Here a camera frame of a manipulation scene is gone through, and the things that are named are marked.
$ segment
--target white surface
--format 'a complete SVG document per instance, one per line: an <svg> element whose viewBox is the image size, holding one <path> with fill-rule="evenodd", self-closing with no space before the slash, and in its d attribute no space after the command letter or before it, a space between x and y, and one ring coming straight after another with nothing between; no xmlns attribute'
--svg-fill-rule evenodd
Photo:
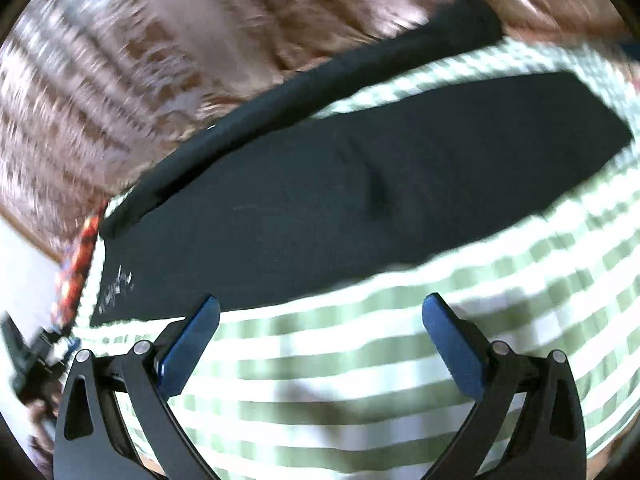
<svg viewBox="0 0 640 480"><path fill-rule="evenodd" d="M58 266L0 217L0 317L8 312L26 340L49 323ZM26 408L9 386L13 373L4 340L0 342L0 412L24 447L30 434Z"/></svg>

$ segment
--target blue object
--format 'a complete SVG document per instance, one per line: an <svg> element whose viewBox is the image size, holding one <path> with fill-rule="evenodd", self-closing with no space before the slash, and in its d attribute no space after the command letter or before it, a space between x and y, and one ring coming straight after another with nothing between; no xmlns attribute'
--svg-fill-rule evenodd
<svg viewBox="0 0 640 480"><path fill-rule="evenodd" d="M180 395L219 324L220 304L212 297L182 328L182 333L159 364L156 389L164 400Z"/></svg>
<svg viewBox="0 0 640 480"><path fill-rule="evenodd" d="M439 294L430 294L422 303L422 323L460 392L480 402L485 364L463 333L466 322L458 319Z"/></svg>

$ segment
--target black fabric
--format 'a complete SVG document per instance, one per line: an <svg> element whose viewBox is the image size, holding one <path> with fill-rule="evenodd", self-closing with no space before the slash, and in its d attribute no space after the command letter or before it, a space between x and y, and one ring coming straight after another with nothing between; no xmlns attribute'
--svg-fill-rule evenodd
<svg viewBox="0 0 640 480"><path fill-rule="evenodd" d="M421 263L547 208L630 140L569 73L271 132L106 240L92 325L183 316L204 293L223 310L277 304Z"/></svg>
<svg viewBox="0 0 640 480"><path fill-rule="evenodd" d="M269 131L302 121L335 100L422 64L495 43L502 25L484 0L456 0L423 27L345 52L260 95L163 160L100 227L104 238L134 225L215 160Z"/></svg>

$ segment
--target green and white tablecloth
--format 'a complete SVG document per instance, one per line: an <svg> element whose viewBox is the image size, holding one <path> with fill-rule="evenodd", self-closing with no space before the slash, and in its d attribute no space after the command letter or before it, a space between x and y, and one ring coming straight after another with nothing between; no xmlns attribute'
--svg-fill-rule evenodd
<svg viewBox="0 0 640 480"><path fill-rule="evenodd" d="M464 80L558 70L574 72L638 135L634 88L595 50L513 40L425 65L318 116ZM567 353L593 455L640 406L639 198L632 146L543 214L420 267L223 313L171 408L223 479L420 478L471 407L420 320L423 298L439 292L489 339L517 352ZM99 241L75 334L97 354L117 354L154 339L169 320L89 328L103 261ZM152 455L129 399L120 402L136 445ZM514 402L487 463L503 452L521 402Z"/></svg>

